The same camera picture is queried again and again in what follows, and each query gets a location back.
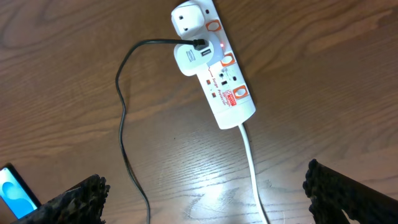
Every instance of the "surge protector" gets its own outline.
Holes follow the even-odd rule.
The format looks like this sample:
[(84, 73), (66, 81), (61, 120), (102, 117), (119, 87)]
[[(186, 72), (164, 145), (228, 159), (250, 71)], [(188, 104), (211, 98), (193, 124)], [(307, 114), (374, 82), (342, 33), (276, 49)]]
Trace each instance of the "surge protector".
[(244, 123), (256, 107), (212, 0), (179, 5), (172, 11), (172, 22), (182, 39), (206, 40), (200, 49), (177, 45), (174, 57), (184, 75), (199, 78), (218, 126), (229, 129)]

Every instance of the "blue screen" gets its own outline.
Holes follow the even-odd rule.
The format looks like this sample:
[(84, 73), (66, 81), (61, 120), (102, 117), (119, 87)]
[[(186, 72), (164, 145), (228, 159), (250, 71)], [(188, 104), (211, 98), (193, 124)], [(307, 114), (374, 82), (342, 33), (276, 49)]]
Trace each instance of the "blue screen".
[(0, 196), (18, 219), (37, 209), (8, 168), (0, 170)]

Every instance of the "usb port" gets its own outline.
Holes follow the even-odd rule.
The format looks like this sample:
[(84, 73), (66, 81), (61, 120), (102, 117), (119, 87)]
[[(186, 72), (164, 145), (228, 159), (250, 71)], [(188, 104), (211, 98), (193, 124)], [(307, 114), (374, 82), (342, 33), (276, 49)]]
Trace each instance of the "usb port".
[(208, 55), (210, 53), (211, 53), (211, 50), (207, 49), (207, 50), (201, 52), (201, 56), (204, 57), (205, 55)]

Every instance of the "white power cord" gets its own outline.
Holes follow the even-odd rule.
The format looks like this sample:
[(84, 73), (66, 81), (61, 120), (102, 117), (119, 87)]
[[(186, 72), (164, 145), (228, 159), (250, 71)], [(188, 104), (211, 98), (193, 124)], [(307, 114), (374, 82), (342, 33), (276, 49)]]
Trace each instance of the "white power cord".
[(248, 139), (248, 134), (246, 133), (246, 130), (245, 130), (243, 124), (238, 125), (238, 127), (239, 127), (239, 130), (241, 130), (244, 148), (246, 149), (246, 155), (248, 156), (251, 187), (253, 188), (254, 201), (256, 202), (256, 207), (259, 211), (259, 214), (260, 214), (263, 224), (268, 224), (266, 212), (264, 211), (264, 208), (261, 205), (259, 191), (257, 189), (256, 171), (254, 170), (254, 162), (253, 162), (253, 157), (251, 156), (250, 142)]

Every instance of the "wooden table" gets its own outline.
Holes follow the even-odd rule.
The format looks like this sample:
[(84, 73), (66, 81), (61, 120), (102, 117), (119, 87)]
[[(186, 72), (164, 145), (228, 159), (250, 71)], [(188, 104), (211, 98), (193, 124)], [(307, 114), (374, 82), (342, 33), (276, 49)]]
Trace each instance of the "wooden table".
[[(0, 1), (0, 163), (41, 202), (99, 174), (107, 223), (144, 223), (114, 76), (133, 43), (177, 38), (178, 3)], [(398, 198), (398, 1), (215, 3), (254, 95), (246, 124), (271, 223), (313, 223), (302, 189), (313, 158)], [(259, 223), (238, 129), (218, 129), (172, 51), (140, 48), (121, 77), (152, 223)], [(13, 219), (1, 204), (0, 223)]]

